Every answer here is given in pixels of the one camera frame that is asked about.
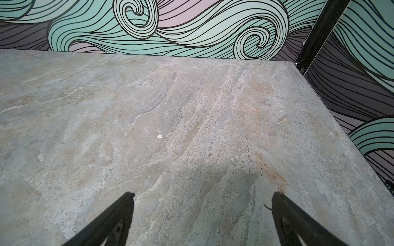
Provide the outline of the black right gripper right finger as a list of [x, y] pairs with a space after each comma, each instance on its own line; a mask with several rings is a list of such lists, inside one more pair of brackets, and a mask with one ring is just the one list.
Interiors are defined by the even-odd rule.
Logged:
[[339, 238], [326, 230], [285, 194], [275, 192], [272, 215], [282, 246], [344, 246]]

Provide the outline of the black corner frame post right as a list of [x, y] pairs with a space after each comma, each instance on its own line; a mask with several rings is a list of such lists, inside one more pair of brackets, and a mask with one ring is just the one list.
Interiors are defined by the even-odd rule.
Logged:
[[302, 75], [306, 74], [349, 4], [350, 0], [328, 0], [325, 2], [294, 63]]

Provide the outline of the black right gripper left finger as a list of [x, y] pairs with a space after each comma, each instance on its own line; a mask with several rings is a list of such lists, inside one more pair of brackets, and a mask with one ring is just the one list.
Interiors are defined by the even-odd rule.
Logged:
[[124, 246], [131, 227], [135, 194], [124, 193], [66, 246]]

